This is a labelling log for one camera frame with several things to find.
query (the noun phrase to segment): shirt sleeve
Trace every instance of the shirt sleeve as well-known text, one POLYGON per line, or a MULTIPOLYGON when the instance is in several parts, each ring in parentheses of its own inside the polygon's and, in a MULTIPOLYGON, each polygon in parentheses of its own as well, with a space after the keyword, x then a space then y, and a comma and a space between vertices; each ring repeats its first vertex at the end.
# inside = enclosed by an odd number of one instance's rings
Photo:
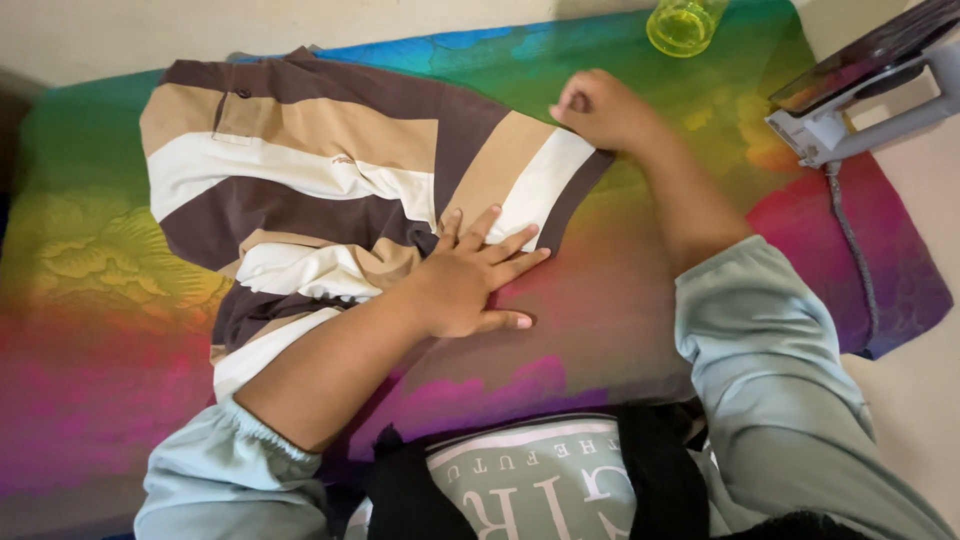
POLYGON ((264 426, 232 398, 207 408, 150 456, 139 540, 329 540, 320 456, 264 426))
POLYGON ((761 519, 826 513, 883 538, 955 538, 880 462, 826 307, 762 237, 677 279, 676 341, 707 411, 711 490, 729 504, 761 519))

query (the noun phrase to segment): ironing surface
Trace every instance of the ironing surface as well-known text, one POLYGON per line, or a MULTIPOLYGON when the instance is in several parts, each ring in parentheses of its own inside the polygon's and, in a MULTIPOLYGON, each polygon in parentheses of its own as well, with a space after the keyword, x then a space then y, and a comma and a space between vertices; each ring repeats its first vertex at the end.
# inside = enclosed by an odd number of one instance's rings
MULTIPOLYGON (((754 227, 828 305, 843 349, 859 351, 868 318, 826 182, 801 169, 763 122, 765 97, 814 64, 793 7, 734 5, 711 47, 688 61, 646 41, 647 15, 321 56, 468 86, 543 121, 571 72, 611 71, 684 129, 754 227)), ((20 195, 0 263, 2 414, 19 441, 0 461, 3 495, 137 476, 147 452, 210 397, 209 333, 230 281, 172 256, 147 208, 136 121, 158 76, 55 90, 24 126, 20 195)), ((689 396, 688 368, 673 351, 672 283, 638 175, 616 163, 571 219, 561 255, 500 291, 499 305, 538 316, 536 330, 426 344, 341 450, 367 456, 390 421, 416 436, 636 396, 689 396)), ((875 274, 882 317, 872 348, 882 354, 936 325, 952 300, 873 158, 849 161, 841 180, 875 274)))

